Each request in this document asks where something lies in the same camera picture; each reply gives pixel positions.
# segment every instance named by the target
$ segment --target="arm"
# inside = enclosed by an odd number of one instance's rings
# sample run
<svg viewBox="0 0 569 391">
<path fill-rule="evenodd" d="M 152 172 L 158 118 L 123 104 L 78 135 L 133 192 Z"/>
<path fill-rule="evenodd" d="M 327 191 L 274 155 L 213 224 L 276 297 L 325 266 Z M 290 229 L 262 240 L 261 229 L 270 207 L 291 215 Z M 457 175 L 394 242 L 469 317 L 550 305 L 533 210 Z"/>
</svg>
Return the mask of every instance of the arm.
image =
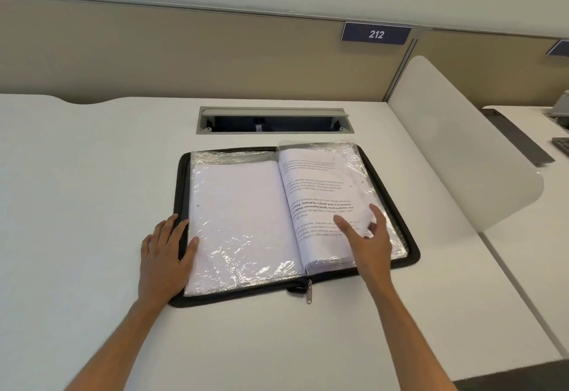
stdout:
<svg viewBox="0 0 569 391">
<path fill-rule="evenodd" d="M 360 237 L 340 216 L 334 222 L 347 237 L 359 274 L 380 314 L 401 391 L 456 391 L 391 282 L 391 242 L 381 210 L 370 204 L 377 224 L 372 238 Z"/>
<path fill-rule="evenodd" d="M 105 344 L 67 386 L 65 391 L 121 391 L 138 352 L 168 300 L 188 280 L 199 239 L 194 237 L 178 261 L 178 244 L 188 221 L 172 231 L 174 214 L 160 222 L 142 241 L 138 300 Z"/>
</svg>

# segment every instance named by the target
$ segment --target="desk power outlet compartment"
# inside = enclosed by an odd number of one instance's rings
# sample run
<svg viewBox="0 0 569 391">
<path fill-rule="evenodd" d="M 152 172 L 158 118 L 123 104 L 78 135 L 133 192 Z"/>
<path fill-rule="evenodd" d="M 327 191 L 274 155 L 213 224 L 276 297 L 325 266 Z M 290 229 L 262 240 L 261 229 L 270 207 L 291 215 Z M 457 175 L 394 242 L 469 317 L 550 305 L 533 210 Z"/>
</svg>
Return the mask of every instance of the desk power outlet compartment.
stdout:
<svg viewBox="0 0 569 391">
<path fill-rule="evenodd" d="M 343 108 L 200 107 L 197 134 L 353 133 Z"/>
</svg>

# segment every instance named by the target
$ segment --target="white tabletop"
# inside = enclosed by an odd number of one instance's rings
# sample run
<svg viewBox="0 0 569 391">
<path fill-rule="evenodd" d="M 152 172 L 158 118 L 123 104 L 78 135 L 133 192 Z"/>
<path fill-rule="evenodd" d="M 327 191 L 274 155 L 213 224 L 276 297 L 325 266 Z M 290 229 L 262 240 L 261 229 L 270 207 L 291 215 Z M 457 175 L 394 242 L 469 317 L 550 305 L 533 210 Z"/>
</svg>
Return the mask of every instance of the white tabletop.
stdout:
<svg viewBox="0 0 569 391">
<path fill-rule="evenodd" d="M 355 134 L 196 135 L 201 105 L 343 107 Z M 422 258 L 394 271 L 453 380 L 559 352 L 389 107 L 377 102 L 125 98 L 77 106 L 0 95 L 0 387 L 60 390 L 136 298 L 140 241 L 172 213 L 191 150 L 352 139 L 383 180 Z M 167 307 L 127 385 L 157 389 L 397 389 L 359 277 Z"/>
<path fill-rule="evenodd" d="M 569 133 L 544 116 L 549 108 L 492 108 L 555 159 L 538 169 L 545 182 L 542 196 L 484 233 L 554 343 L 569 358 L 569 157 L 551 143 L 552 137 L 569 137 Z"/>
</svg>

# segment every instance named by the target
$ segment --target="hand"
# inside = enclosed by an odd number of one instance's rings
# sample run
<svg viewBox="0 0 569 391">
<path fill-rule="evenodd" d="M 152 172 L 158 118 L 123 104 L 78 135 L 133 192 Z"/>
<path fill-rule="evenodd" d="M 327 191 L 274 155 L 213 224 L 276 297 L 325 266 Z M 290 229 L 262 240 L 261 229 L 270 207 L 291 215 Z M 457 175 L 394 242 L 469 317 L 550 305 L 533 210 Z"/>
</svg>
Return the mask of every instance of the hand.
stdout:
<svg viewBox="0 0 569 391">
<path fill-rule="evenodd" d="M 162 310 L 188 281 L 194 265 L 198 237 L 189 242 L 186 254 L 178 261 L 178 246 L 187 220 L 172 231 L 177 214 L 171 215 L 154 228 L 154 233 L 142 241 L 140 248 L 140 281 L 138 301 L 147 307 Z"/>
<path fill-rule="evenodd" d="M 369 204 L 369 208 L 377 219 L 377 223 L 371 223 L 369 226 L 373 233 L 372 238 L 360 237 L 350 223 L 338 215 L 334 216 L 334 223 L 348 239 L 359 274 L 373 294 L 377 287 L 391 287 L 392 247 L 385 226 L 385 216 L 375 205 Z"/>
</svg>

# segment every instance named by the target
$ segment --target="beige partition panel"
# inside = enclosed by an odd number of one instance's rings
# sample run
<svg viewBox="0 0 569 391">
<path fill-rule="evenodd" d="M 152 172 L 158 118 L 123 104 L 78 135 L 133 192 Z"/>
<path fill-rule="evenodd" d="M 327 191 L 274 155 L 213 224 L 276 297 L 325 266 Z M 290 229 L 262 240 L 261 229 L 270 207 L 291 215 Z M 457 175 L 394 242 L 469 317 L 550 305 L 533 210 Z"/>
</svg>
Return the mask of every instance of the beige partition panel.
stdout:
<svg viewBox="0 0 569 391">
<path fill-rule="evenodd" d="M 0 93 L 383 99 L 411 41 L 341 42 L 341 21 L 0 0 Z"/>
<path fill-rule="evenodd" d="M 425 31 L 425 56 L 475 106 L 553 105 L 569 89 L 569 57 L 548 56 L 557 39 Z"/>
</svg>

